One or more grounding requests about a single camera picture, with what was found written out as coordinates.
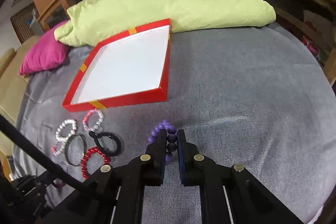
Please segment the silver metal bangle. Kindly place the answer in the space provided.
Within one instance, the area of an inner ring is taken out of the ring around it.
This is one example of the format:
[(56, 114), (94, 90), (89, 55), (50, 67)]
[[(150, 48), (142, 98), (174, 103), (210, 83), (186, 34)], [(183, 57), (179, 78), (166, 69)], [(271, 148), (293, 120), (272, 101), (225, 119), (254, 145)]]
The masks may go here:
[(87, 151), (85, 137), (80, 134), (72, 135), (64, 147), (64, 156), (70, 166), (79, 166)]

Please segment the grey blanket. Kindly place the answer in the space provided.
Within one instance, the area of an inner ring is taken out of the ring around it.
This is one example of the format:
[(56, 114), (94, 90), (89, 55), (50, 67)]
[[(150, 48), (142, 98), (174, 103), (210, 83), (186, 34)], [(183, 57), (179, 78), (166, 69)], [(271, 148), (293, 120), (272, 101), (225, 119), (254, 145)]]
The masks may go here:
[[(103, 110), (103, 129), (123, 145), (112, 166), (144, 153), (150, 131), (167, 119), (216, 163), (244, 164), (311, 223), (335, 187), (335, 94), (316, 59), (276, 23), (171, 37), (168, 100)], [(61, 122), (81, 125), (86, 114), (62, 102), (90, 51), (74, 48), (62, 67), (31, 76), (17, 118), (31, 143), (81, 181), (80, 168), (53, 157), (51, 146)], [(142, 223), (201, 223), (199, 188), (182, 186), (176, 154), (163, 186), (145, 189)]]

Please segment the wooden side table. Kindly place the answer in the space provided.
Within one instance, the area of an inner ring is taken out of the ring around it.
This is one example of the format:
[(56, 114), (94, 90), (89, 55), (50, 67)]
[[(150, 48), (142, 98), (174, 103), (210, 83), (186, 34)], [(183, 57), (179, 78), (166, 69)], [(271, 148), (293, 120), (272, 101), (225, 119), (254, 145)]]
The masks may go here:
[(314, 53), (331, 85), (335, 85), (335, 0), (266, 0), (277, 22)]

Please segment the light green folded quilt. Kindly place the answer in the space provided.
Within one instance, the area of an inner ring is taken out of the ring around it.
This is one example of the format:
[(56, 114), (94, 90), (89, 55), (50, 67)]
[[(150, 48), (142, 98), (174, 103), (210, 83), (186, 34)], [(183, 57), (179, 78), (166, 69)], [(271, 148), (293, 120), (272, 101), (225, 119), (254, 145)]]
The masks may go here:
[(95, 46), (111, 36), (163, 19), (172, 32), (263, 27), (276, 20), (264, 0), (83, 0), (67, 10), (69, 21), (54, 30), (65, 45)]

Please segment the beige leather sofa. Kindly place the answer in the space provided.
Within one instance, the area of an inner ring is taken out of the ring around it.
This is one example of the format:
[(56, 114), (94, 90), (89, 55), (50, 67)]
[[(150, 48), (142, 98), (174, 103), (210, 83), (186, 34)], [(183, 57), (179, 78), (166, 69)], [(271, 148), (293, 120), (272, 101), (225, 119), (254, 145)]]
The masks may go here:
[(26, 53), (38, 41), (39, 36), (27, 39), (17, 50), (10, 48), (1, 57), (0, 104), (1, 115), (16, 125), (19, 109), (29, 76), (18, 75)]

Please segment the red shallow box lid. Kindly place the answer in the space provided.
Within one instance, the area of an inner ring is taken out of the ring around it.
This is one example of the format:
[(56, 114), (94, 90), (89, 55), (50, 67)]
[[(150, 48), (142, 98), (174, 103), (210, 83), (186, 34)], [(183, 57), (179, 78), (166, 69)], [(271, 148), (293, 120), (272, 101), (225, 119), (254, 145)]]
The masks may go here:
[(69, 112), (163, 102), (168, 97), (171, 21), (111, 36), (81, 64), (62, 106)]

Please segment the magenta pillow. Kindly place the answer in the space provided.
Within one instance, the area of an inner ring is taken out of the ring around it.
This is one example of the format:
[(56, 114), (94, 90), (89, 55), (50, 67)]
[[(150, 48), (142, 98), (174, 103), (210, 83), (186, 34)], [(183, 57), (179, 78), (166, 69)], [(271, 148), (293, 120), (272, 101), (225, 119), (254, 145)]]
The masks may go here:
[(18, 75), (28, 75), (35, 72), (49, 71), (64, 63), (70, 47), (55, 39), (56, 28), (66, 24), (68, 20), (62, 21), (54, 28), (46, 31), (44, 35), (28, 50)]

